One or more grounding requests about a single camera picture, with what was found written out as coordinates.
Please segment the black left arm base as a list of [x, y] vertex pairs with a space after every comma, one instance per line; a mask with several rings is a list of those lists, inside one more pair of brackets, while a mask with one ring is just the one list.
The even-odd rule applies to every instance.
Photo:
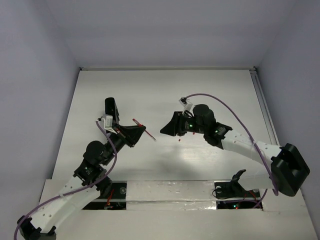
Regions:
[[88, 203], [83, 210], [126, 210], [127, 209], [127, 182], [113, 182], [111, 190], [107, 196], [100, 196], [92, 202]]

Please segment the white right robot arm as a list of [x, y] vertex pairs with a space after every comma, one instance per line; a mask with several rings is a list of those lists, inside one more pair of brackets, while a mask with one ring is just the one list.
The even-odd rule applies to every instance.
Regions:
[[244, 178], [241, 169], [230, 183], [235, 196], [242, 196], [252, 189], [274, 189], [288, 197], [294, 197], [310, 174], [310, 168], [298, 148], [290, 143], [285, 146], [254, 141], [230, 126], [218, 122], [214, 112], [205, 104], [192, 109], [175, 111], [171, 120], [160, 130], [168, 136], [184, 136], [186, 133], [202, 134], [205, 141], [222, 150], [237, 153], [265, 167], [262, 177]]

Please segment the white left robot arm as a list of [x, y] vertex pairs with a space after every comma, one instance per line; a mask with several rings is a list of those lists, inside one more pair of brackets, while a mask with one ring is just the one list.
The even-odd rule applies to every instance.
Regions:
[[118, 153], [124, 146], [133, 148], [145, 132], [144, 125], [115, 126], [115, 132], [101, 129], [107, 142], [90, 142], [83, 154], [83, 160], [70, 180], [55, 197], [52, 197], [18, 221], [13, 238], [21, 235], [25, 240], [55, 240], [56, 230], [72, 214], [82, 210], [91, 201], [111, 194], [111, 169], [105, 166], [117, 163]]

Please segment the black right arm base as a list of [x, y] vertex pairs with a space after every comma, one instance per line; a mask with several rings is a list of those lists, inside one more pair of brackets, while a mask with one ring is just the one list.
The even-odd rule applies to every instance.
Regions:
[[240, 177], [245, 173], [246, 170], [239, 170], [234, 174], [229, 181], [218, 181], [214, 183], [214, 189], [211, 194], [219, 201], [237, 199], [233, 202], [233, 207], [238, 209], [241, 205], [241, 202], [251, 202], [257, 204], [261, 199], [260, 191], [254, 192], [254, 190], [245, 190], [240, 184]]

